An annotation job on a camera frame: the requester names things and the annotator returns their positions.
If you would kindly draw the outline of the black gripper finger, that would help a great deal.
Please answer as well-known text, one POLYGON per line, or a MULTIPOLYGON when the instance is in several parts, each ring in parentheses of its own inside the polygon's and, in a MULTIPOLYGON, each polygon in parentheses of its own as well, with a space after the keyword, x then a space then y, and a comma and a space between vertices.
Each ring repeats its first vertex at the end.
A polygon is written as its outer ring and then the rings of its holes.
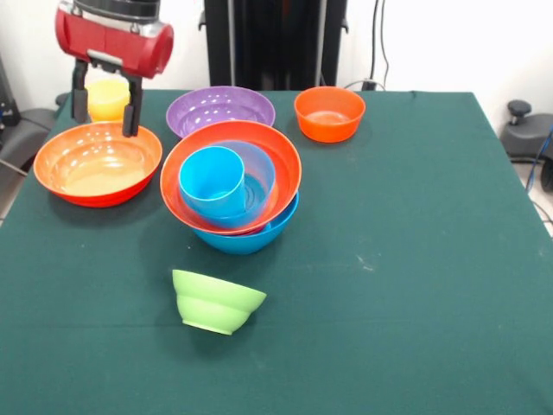
POLYGON ((141 77, 126 75, 129 85, 130 101, 124 108, 123 135, 135 137, 138 133, 143 101, 141 77))
POLYGON ((84 124, 88 119, 88 91, 85 87, 87 70, 88 63, 86 61, 75 60, 71 91, 71 115, 73 120, 79 124, 84 124))

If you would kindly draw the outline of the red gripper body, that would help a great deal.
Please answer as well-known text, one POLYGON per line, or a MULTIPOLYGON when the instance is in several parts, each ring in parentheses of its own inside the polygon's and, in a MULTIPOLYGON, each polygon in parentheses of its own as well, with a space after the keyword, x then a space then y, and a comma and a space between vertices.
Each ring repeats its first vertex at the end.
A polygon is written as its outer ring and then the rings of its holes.
POLYGON ((90 63, 112 64, 148 79, 164 71, 174 46, 174 30, 167 23, 142 25, 138 33, 133 33, 74 14, 71 4, 58 6, 54 26, 64 53, 90 63))

